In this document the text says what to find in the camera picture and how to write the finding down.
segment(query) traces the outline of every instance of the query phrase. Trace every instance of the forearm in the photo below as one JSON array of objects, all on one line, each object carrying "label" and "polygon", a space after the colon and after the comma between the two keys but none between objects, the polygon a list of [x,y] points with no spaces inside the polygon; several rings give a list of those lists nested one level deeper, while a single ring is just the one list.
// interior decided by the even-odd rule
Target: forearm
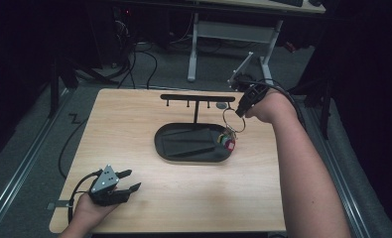
[{"label": "forearm", "polygon": [[293,116],[275,118],[282,201],[291,237],[349,237],[340,199],[308,134]]},{"label": "forearm", "polygon": [[68,227],[60,234],[59,238],[82,238],[91,230],[88,224],[73,220]]}]

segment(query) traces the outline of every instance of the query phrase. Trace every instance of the wire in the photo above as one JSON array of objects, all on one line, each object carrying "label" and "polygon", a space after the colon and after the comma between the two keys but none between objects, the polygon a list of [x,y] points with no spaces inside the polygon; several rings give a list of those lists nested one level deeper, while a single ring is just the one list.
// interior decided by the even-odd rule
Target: wire
[{"label": "wire", "polygon": [[[120,88],[124,80],[127,78],[127,76],[131,73],[131,71],[134,68],[134,65],[136,64],[136,46],[134,46],[133,49],[133,63],[131,64],[131,67],[128,69],[128,72],[124,75],[124,77],[121,79],[121,81],[118,83],[117,88]],[[136,88],[136,85],[134,83],[134,79],[131,77],[131,81],[133,83],[134,89]]]},{"label": "wire", "polygon": [[[265,80],[271,80],[271,81],[275,82],[277,85],[267,83],[267,82],[265,82]],[[245,81],[244,80],[244,83],[265,85],[265,86],[268,86],[268,87],[273,88],[275,90],[278,90],[283,95],[285,95],[286,98],[288,98],[288,100],[291,102],[292,106],[295,108],[295,111],[297,112],[298,120],[300,121],[301,125],[307,131],[307,124],[305,123],[305,119],[304,119],[304,116],[301,112],[299,105],[297,104],[295,99],[292,97],[292,95],[287,90],[285,90],[283,88],[283,86],[278,81],[271,79],[271,78],[267,78],[267,79],[262,79],[259,81]]]},{"label": "wire", "polygon": [[60,174],[62,175],[62,177],[63,177],[64,179],[66,179],[66,175],[64,174],[63,169],[62,169],[62,157],[63,157],[63,154],[64,154],[64,152],[65,152],[65,148],[66,148],[66,146],[68,145],[69,141],[71,140],[72,136],[78,131],[78,129],[79,129],[87,120],[88,120],[88,118],[84,119],[84,120],[80,123],[80,125],[78,125],[78,126],[74,129],[74,131],[71,132],[71,134],[69,135],[68,139],[65,141],[65,143],[64,143],[64,145],[63,145],[62,151],[60,152],[60,155],[59,155],[59,172],[60,172]]},{"label": "wire", "polygon": [[153,69],[152,74],[150,74],[149,78],[146,81],[146,89],[149,89],[150,88],[149,87],[150,79],[152,79],[153,74],[155,74],[156,69],[158,69],[158,61],[156,60],[156,58],[153,55],[151,55],[149,53],[146,53],[146,52],[136,52],[136,53],[145,54],[145,55],[151,57],[153,60],[155,60],[155,68]]},{"label": "wire", "polygon": [[69,198],[68,201],[68,224],[71,222],[72,220],[72,207],[74,206],[74,196],[78,193],[77,190],[78,188],[81,186],[81,184],[86,181],[87,179],[94,177],[94,176],[100,176],[103,173],[103,170],[99,170],[97,172],[93,172],[87,176],[85,176],[84,178],[82,178],[78,184],[75,186],[74,190],[71,193],[71,197]]}]

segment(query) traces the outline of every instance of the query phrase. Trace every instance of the gray carpet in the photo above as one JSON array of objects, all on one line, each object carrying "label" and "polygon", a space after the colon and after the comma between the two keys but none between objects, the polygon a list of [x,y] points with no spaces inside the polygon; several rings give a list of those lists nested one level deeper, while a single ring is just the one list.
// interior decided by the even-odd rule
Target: gray carpet
[{"label": "gray carpet", "polygon": [[[182,49],[184,45],[170,48],[168,51],[140,45],[139,50],[147,50],[157,60],[157,70],[153,75],[150,85],[154,87],[170,87],[192,90],[228,91],[226,80],[231,76],[249,51],[257,56],[261,55],[261,45],[241,45],[229,42],[226,46],[217,49],[215,46],[200,47],[198,54],[197,79],[187,82],[189,49]],[[276,48],[270,60],[273,78],[282,83],[286,88],[295,86],[308,62],[314,49],[299,50],[293,54],[285,49]],[[137,87],[144,87],[155,61],[145,54],[137,54],[136,65],[133,69],[133,79]],[[109,74],[116,69],[106,68],[101,73]],[[255,59],[248,67],[255,77],[261,77],[261,69]],[[53,211],[48,209],[49,203],[56,202],[64,179],[58,171],[58,159],[68,137],[77,128],[70,114],[76,114],[76,122],[89,116],[95,96],[103,87],[112,87],[95,81],[81,80],[76,91],[71,91],[65,99],[65,106],[55,120],[48,137],[27,172],[26,179],[21,181],[21,188],[8,206],[7,211],[0,220],[0,237],[57,237],[49,230]],[[131,78],[124,81],[122,88],[132,88]],[[0,154],[0,195],[6,185],[21,165],[29,149],[34,145],[35,138],[47,123],[50,112],[50,91],[47,88],[33,108],[25,115],[16,128],[16,133],[11,138],[4,151]],[[317,123],[307,117],[309,132],[318,127]],[[84,126],[71,138],[62,156],[62,168],[66,174],[78,146]],[[367,182],[366,176],[357,163],[345,136],[342,125],[337,117],[336,108],[331,106],[331,117],[328,124],[329,141],[340,169],[345,174],[347,183],[357,206],[361,211],[370,237],[392,237],[392,224],[380,206],[372,187]],[[321,143],[320,136],[311,133],[319,152],[323,157],[327,152]]]}]

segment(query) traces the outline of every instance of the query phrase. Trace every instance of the hand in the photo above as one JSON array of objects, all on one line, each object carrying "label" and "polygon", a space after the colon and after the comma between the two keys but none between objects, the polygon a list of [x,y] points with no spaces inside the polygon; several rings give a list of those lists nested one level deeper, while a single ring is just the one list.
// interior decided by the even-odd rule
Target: hand
[{"label": "hand", "polygon": [[60,237],[83,237],[118,205],[100,206],[94,204],[87,193],[82,194],[78,199],[71,223]]},{"label": "hand", "polygon": [[281,117],[297,118],[297,112],[285,95],[271,88],[261,101],[245,113],[246,118],[253,116],[262,122],[273,124]]}]

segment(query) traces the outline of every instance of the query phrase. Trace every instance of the desk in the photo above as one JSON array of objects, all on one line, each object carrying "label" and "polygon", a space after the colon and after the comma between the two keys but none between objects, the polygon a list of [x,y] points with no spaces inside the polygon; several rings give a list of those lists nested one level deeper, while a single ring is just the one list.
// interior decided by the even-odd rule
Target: desk
[{"label": "desk", "polygon": [[[308,0],[304,1],[302,7],[294,7],[287,4],[272,2],[269,0],[197,0],[197,3],[216,3],[228,4],[244,7],[266,8],[279,11],[292,11],[302,13],[319,13],[323,14],[326,9],[321,5],[315,7]],[[245,41],[263,43],[268,46],[265,48],[263,57],[260,58],[264,78],[272,78],[269,68],[270,56],[276,45],[283,20],[278,20],[274,28],[253,27],[246,25],[217,23],[210,21],[199,21],[198,13],[195,13],[193,26],[193,48],[190,56],[188,81],[196,80],[196,44],[198,37],[218,38],[233,41]]]},{"label": "desk", "polygon": [[[234,96],[241,93],[102,89],[65,181],[60,200],[68,200],[84,176],[111,165],[117,172],[132,170],[119,189],[141,182],[127,203],[121,204],[94,232],[236,232],[285,230],[279,167],[272,126],[256,118],[246,120],[230,157],[217,164],[178,163],[162,159],[154,137],[172,122],[193,122],[194,103],[160,98],[164,93]],[[226,117],[235,129],[242,121]],[[199,104],[199,123],[224,126],[222,109]],[[82,189],[90,187],[92,179]],[[67,226],[67,208],[58,207],[50,230]]]}]

